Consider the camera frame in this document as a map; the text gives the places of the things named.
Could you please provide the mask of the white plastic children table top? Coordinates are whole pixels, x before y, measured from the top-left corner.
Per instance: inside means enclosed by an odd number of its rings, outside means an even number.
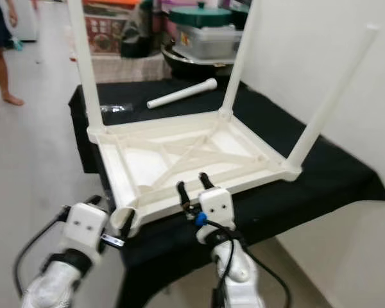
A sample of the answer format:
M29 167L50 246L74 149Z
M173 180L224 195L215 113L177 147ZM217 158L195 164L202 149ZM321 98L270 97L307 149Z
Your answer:
M139 214L129 237L142 224L181 211L177 182L185 182L197 203L201 172L233 194L283 181L286 173L286 158L235 115L225 121L218 112L199 112L105 129L96 146L114 208L131 207Z

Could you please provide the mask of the black tablecloth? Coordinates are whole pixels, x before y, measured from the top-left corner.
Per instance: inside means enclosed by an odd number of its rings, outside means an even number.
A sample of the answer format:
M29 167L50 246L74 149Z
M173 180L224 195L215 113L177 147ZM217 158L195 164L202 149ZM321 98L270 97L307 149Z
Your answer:
M223 87L180 103L149 109L146 102L187 87L184 80L155 80L98 86L102 105L130 105L129 112L107 112L107 125L198 114L219 108ZM234 113L277 152L292 150L304 124L261 93L241 85ZM371 167L321 137L294 182L278 181L233 196L237 229L246 244L283 234L355 201L385 201L385 185ZM114 308L144 308L158 291L210 264L209 250L195 238L181 213L144 223L122 252L126 267Z

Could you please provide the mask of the checked cloth covered bench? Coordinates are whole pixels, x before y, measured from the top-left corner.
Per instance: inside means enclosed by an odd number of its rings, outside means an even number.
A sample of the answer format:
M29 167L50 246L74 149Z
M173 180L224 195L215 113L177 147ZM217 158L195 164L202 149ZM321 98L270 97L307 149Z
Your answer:
M171 78L170 67L160 54L147 58L92 58L96 83L129 83Z

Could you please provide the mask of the clear plastic storage box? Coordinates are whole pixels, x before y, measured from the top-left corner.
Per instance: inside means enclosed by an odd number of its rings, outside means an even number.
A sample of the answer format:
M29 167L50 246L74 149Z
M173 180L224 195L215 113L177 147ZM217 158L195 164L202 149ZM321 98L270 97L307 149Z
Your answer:
M175 53L193 62L233 62L237 55L242 30L231 24L223 27L195 28L180 24L176 26Z

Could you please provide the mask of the black bag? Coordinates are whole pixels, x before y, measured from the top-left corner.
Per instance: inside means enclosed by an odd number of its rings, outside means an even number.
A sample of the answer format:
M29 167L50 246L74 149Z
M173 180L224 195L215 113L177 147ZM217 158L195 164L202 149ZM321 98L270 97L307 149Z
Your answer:
M122 58L148 58L155 53L157 30L153 23L157 18L155 0L137 0L129 11L120 46Z

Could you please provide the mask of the dark printed carton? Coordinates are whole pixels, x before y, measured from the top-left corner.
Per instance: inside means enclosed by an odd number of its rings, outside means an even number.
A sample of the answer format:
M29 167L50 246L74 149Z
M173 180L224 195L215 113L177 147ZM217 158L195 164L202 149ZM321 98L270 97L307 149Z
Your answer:
M231 23L234 28L242 31L248 20L252 0L223 0L223 8L231 13Z

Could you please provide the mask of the white fridge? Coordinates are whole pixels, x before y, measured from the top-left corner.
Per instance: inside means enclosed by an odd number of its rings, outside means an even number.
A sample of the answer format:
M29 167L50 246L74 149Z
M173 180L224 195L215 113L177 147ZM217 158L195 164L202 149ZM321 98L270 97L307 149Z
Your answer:
M24 43L34 43L39 38L38 0L13 0L17 24L13 34Z

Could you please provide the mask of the orange lidded clear bin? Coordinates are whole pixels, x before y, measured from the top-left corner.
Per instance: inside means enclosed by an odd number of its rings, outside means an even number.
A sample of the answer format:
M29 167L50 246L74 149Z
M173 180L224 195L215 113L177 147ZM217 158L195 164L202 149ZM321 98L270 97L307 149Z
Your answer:
M137 0L82 0L84 17L92 15L115 15L128 13Z

